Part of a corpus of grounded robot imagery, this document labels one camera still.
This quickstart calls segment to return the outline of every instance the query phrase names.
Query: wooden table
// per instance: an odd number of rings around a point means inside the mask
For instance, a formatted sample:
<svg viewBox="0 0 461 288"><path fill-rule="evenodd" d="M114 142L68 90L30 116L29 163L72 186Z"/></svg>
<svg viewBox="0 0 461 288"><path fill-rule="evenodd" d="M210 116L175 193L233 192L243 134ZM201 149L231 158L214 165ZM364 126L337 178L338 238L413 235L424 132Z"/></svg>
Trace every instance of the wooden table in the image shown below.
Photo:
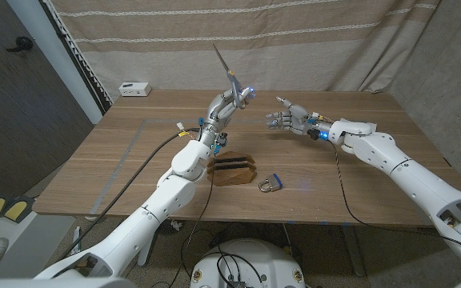
<svg viewBox="0 0 461 288"><path fill-rule="evenodd" d="M185 127L197 127L198 118L205 117L218 93L168 90L153 91L146 98L121 97L40 195L34 211L88 215L106 192L98 209L94 209L99 213L149 154L178 131L175 123L182 121ZM344 206L331 144L267 129L264 115L283 110L275 101L277 96L329 118L378 123L377 131L394 136L406 154L461 190L460 176L389 94L258 91L245 110L234 113L225 129L228 145L222 148L222 152L251 155L256 161L257 177L251 184L215 187L203 220L355 223ZM189 140L185 136L165 146L108 215L129 215L145 202L158 178L170 168L171 159ZM385 174L340 149L339 161L347 199L358 218L384 226L425 224L415 205ZM273 173L283 181L283 189L260 192L258 183ZM209 189L207 179L199 182L194 199L171 217L196 219Z"/></svg>

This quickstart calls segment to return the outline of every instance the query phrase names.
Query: wire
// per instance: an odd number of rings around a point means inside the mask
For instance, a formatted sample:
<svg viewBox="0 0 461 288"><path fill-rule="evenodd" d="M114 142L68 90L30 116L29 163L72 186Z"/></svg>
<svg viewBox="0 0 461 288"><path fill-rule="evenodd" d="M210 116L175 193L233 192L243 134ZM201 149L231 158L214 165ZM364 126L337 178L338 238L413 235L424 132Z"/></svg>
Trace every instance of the wire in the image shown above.
<svg viewBox="0 0 461 288"><path fill-rule="evenodd" d="M333 122L334 122L334 120L332 120L332 119L330 119L330 118L327 118L327 117L325 117L325 116L321 116L321 117L323 117L323 119L329 121L330 123L333 123Z"/></svg>
<svg viewBox="0 0 461 288"><path fill-rule="evenodd" d="M198 223L200 222L200 219L204 215L204 212L206 212L207 205L209 204L209 200L211 199L211 194L213 193L213 180L214 180L214 177L211 178L211 188L209 189L209 195L207 196L206 205L204 206L204 209L202 210L202 213L200 214L200 216L198 216L197 222L195 223L195 226L193 227L193 230L191 231L190 236L188 237L188 243L186 244L186 249L188 249L188 246L191 243L191 238L193 237L193 234L195 232L195 229L197 228ZM188 269L186 268L186 264L184 263L184 258L182 256L182 247L181 247L181 263L182 263L181 266L179 266L179 268L177 269L177 273L174 276L174 280L172 280L172 283L168 286L169 288L174 285L175 280L177 279L177 276L179 275L179 271L181 270L182 266L184 266L186 272L188 272Z"/></svg>
<svg viewBox="0 0 461 288"><path fill-rule="evenodd" d="M248 266L250 266L252 268L252 270L255 272L255 274L257 275L257 278L259 279L259 282L261 283L261 286L264 287L264 283L263 283L263 280L261 279L261 276L259 275L259 272L257 271L257 269L255 269L255 267L252 265L252 263L248 262L248 260L246 260L245 258L239 256L239 255L236 255L236 254L230 254L230 253L225 253L223 252L224 255L220 256L220 258L218 258L218 261L216 261L216 268L218 268L218 272L220 273L220 277L223 278L223 280L227 283L227 284L230 284L226 281L226 279L223 277L223 274L222 274L222 271L220 270L220 260L222 260L222 258L224 258L225 256L234 256L236 258L240 258L241 260L243 260L246 264L248 264Z"/></svg>
<svg viewBox="0 0 461 288"><path fill-rule="evenodd" d="M291 248L291 240L289 240L289 234L287 233L286 224L282 223L284 232L286 232L287 244L289 244L289 255L293 256L293 249Z"/></svg>
<svg viewBox="0 0 461 288"><path fill-rule="evenodd" d="M206 229L196 230L196 231L193 233L193 235L197 234L198 232L207 232L207 233L211 234L211 236L213 235L213 233L212 233L211 231L206 230ZM186 268L186 264L184 263L184 258L183 258L183 255L184 255L184 244L186 244L186 241L188 241L188 238L189 238L189 237L190 237L190 236L186 237L186 238L184 239L184 241L182 242L182 246L181 246L181 266L184 267L184 270L186 271L186 275L188 275L188 277L191 277L191 273L188 272L188 269Z"/></svg>
<svg viewBox="0 0 461 288"><path fill-rule="evenodd" d="M154 287L155 287L156 285L158 285L158 284L166 284L166 285L170 285L170 284L168 284L168 282L160 281L160 282L156 282L156 283L154 283L154 285L153 285L153 286L151 286L150 288L154 288Z"/></svg>
<svg viewBox="0 0 461 288"><path fill-rule="evenodd" d="M222 256L220 256L220 258L218 258L218 261L216 262L216 269L218 269L220 278L223 279L223 281L227 284L227 287L230 286L230 288L236 288L234 285L232 285L232 283L230 283L227 279L225 279L225 276L223 276L222 270L220 269L220 260L222 260L222 258L223 260L225 260L225 255L222 253L222 251L220 251L220 253L222 254Z"/></svg>
<svg viewBox="0 0 461 288"><path fill-rule="evenodd" d="M188 135L190 135L191 140L195 140L195 137L193 137L193 134L192 134L192 133L186 132L184 129L182 129L182 132L188 133Z"/></svg>
<svg viewBox="0 0 461 288"><path fill-rule="evenodd" d="M346 200L346 195L344 194L343 178L341 177L341 169L339 168L339 156L337 155L337 149L335 149L334 143L330 142L330 144L332 145L332 147L334 147L335 163L337 164L337 173L339 174L339 182L341 184L341 190L343 191L344 204L346 205L346 209L348 210L348 213L351 215L351 217L353 217L353 219L355 219L357 222L359 222L359 223L361 223L361 224L363 224L365 226L373 227L373 228L380 229L380 230L421 234L421 235L425 235L425 236L441 238L441 239L444 239L444 240L448 240L450 242L454 242L454 243L456 243L458 245L461 245L460 241L457 241L457 240L454 240L452 238L448 238L448 237L445 237L445 236L442 236L442 235L437 235L437 234L432 234L432 233L427 233L427 232L421 232L421 231L398 230L398 229L391 229L391 228L385 228L385 227L380 227L380 226L374 226L374 225L371 225L371 224L367 224L367 223L361 221L360 219L356 218L355 215L353 215L353 213L351 213L350 207L348 206L348 201Z"/></svg>
<svg viewBox="0 0 461 288"><path fill-rule="evenodd" d="M136 267L136 264L138 264L138 260L134 263L134 265L131 267L131 269L129 269L129 272L127 272L126 277L124 277L124 278L129 277L129 274L131 274L131 271Z"/></svg>
<svg viewBox="0 0 461 288"><path fill-rule="evenodd" d="M220 251L220 254L223 255L223 252L222 250L220 249L220 245L217 246L218 247L218 251ZM223 258L223 261L225 261L225 265L227 265L227 269L229 270L229 273L230 273L230 276L232 276L232 278L234 279L234 275L232 274L232 270L231 268L229 267L229 263L227 263L227 260L225 259L225 257Z"/></svg>
<svg viewBox="0 0 461 288"><path fill-rule="evenodd" d="M241 282L241 271L239 270L238 262L236 261L234 256L230 256L230 258L232 258L232 260L234 261L234 264L236 265L236 269L238 269L238 282Z"/></svg>
<svg viewBox="0 0 461 288"><path fill-rule="evenodd" d="M200 126L200 130L198 131L198 141L200 142L200 139L202 139L202 125Z"/></svg>
<svg viewBox="0 0 461 288"><path fill-rule="evenodd" d="M190 128L190 129L186 129L186 131L198 131L198 129L197 128ZM67 257L67 255L74 249L74 247L76 247L76 245L78 245L78 243L81 242L81 240L88 234L88 232L90 232L92 230L92 228L94 228L95 224L99 223L99 221L102 219L102 217L104 217L104 215L106 215L106 213L111 209L111 207L113 207L113 205L118 201L120 196L122 196L124 194L124 192L126 192L127 188L136 179L136 177L138 177L140 172L142 172L143 168L145 168L145 166L156 155L156 153L158 153L158 151L161 150L161 148L163 148L168 142L172 141L174 138L177 138L177 137L178 137L178 132L176 132L174 135L170 136L167 140L165 140L165 142L161 143L161 145L159 145L158 148L156 148L152 152L152 154L149 156L149 158L134 173L133 177L131 177L129 179L129 181L126 183L126 185L120 190L120 192L118 192L117 196L115 196L113 198L113 200L111 200L110 204L108 204L108 206L102 211L102 213L99 216L97 216L97 218L88 226L88 228L86 228L86 230L84 230L82 232L82 234L79 235L79 237L76 239L76 241L74 241L69 246L69 248L67 248L65 250L65 252L62 254L62 256L60 256L59 261L64 259L65 257Z"/></svg>

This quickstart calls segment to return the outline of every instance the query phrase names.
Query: blue light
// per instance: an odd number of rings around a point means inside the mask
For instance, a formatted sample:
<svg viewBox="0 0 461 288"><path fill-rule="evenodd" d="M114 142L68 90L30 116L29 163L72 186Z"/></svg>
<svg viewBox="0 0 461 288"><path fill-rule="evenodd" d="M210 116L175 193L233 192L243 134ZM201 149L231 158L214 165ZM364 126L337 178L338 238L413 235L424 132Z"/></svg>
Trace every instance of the blue light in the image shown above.
<svg viewBox="0 0 461 288"><path fill-rule="evenodd" d="M319 131L319 138L324 141L328 140L328 132Z"/></svg>

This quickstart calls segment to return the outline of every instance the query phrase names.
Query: padlock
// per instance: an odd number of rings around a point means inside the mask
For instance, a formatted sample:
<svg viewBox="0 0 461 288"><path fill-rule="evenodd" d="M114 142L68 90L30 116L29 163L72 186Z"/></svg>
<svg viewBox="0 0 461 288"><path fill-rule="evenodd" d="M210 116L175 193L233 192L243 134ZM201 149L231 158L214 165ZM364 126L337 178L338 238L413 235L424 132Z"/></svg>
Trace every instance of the padlock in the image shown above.
<svg viewBox="0 0 461 288"><path fill-rule="evenodd" d="M277 174L273 174L266 177L266 180L263 180L259 183L259 189L264 193L276 191L278 189L282 189L282 182L280 182Z"/></svg>

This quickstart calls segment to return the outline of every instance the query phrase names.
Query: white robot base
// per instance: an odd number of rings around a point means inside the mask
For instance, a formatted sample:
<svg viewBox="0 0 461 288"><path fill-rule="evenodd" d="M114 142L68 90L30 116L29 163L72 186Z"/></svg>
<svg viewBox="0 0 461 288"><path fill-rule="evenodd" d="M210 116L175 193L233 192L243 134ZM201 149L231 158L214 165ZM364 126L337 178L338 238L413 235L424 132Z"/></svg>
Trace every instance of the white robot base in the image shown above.
<svg viewBox="0 0 461 288"><path fill-rule="evenodd" d="M225 254L238 255L246 259L251 265L241 258L234 257L233 259L231 256L225 256L227 267L222 258ZM305 287L300 265L284 250L263 240L242 238L225 242L219 246L219 249L216 246L209 251L195 265L191 275L190 288L227 287L227 284L220 277L217 262L223 277L236 288Z"/></svg>

